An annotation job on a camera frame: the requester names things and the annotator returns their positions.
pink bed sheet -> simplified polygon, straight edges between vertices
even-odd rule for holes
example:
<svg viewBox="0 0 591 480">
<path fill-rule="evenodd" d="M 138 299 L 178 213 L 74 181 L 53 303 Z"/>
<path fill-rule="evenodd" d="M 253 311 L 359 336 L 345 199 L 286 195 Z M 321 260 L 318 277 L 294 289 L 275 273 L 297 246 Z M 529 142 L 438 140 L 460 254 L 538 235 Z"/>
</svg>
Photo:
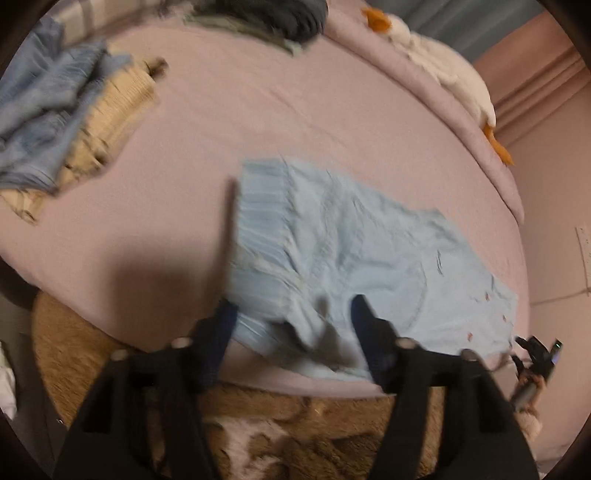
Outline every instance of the pink bed sheet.
<svg viewBox="0 0 591 480">
<path fill-rule="evenodd" d="M 519 295 L 518 223 L 458 136 L 411 92 L 327 38 L 296 58 L 257 40 L 178 25 L 121 34 L 164 56 L 160 104 L 104 175 L 52 202 L 33 227 L 0 203 L 0 255 L 29 282 L 113 337 L 152 350 L 207 316 L 223 289 L 241 161 L 299 157 L 411 208 L 438 208 Z M 233 344 L 224 380 L 287 393 L 375 394 L 314 381 Z"/>
<path fill-rule="evenodd" d="M 408 61 L 386 39 L 364 26 L 361 11 L 353 14 L 348 9 L 341 10 L 339 7 L 340 4 L 330 10 L 325 35 L 379 68 L 427 105 L 474 155 L 474 159 L 516 220 L 523 223 L 523 204 L 515 179 L 509 168 L 499 161 L 498 155 L 467 110 L 451 93 L 441 88 L 420 67 Z"/>
</svg>

floor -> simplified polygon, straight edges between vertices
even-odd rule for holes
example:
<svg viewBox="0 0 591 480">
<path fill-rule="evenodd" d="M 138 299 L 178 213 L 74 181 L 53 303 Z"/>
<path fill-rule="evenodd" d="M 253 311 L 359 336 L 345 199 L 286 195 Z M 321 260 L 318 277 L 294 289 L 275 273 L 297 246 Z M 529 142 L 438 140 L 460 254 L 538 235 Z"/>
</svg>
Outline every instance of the floor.
<svg viewBox="0 0 591 480">
<path fill-rule="evenodd" d="M 12 428 L 41 468 L 51 475 L 66 437 L 35 364 L 31 309 L 37 289 L 0 258 L 0 341 L 17 380 Z"/>
</svg>

electrical outlet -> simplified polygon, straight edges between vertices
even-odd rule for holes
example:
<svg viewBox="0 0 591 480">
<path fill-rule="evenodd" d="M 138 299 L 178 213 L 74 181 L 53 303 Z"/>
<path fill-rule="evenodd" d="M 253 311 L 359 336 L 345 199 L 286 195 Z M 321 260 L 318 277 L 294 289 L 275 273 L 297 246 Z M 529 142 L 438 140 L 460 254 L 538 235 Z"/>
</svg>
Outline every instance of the electrical outlet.
<svg viewBox="0 0 591 480">
<path fill-rule="evenodd" d="M 591 296 L 591 240 L 589 239 L 589 231 L 587 225 L 584 223 L 576 227 L 577 237 L 579 238 L 579 245 L 581 247 L 581 254 L 583 255 L 583 265 L 585 267 L 585 278 L 587 284 L 587 296 Z"/>
</svg>

rug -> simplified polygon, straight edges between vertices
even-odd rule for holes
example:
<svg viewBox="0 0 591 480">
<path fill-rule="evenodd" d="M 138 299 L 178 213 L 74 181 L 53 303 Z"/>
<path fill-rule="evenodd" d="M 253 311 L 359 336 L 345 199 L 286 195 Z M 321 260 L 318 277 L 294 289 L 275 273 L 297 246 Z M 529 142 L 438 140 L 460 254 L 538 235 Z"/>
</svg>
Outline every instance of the rug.
<svg viewBox="0 0 591 480">
<path fill-rule="evenodd" d="M 43 381 L 67 426 L 111 353 L 127 348 L 46 293 L 35 301 L 33 342 Z M 361 480 L 395 397 L 299 397 L 219 383 L 196 401 L 224 479 Z M 432 388 L 419 476 L 435 469 L 443 406 L 444 389 Z M 157 464 L 164 446 L 155 415 L 152 408 L 148 424 Z"/>
</svg>

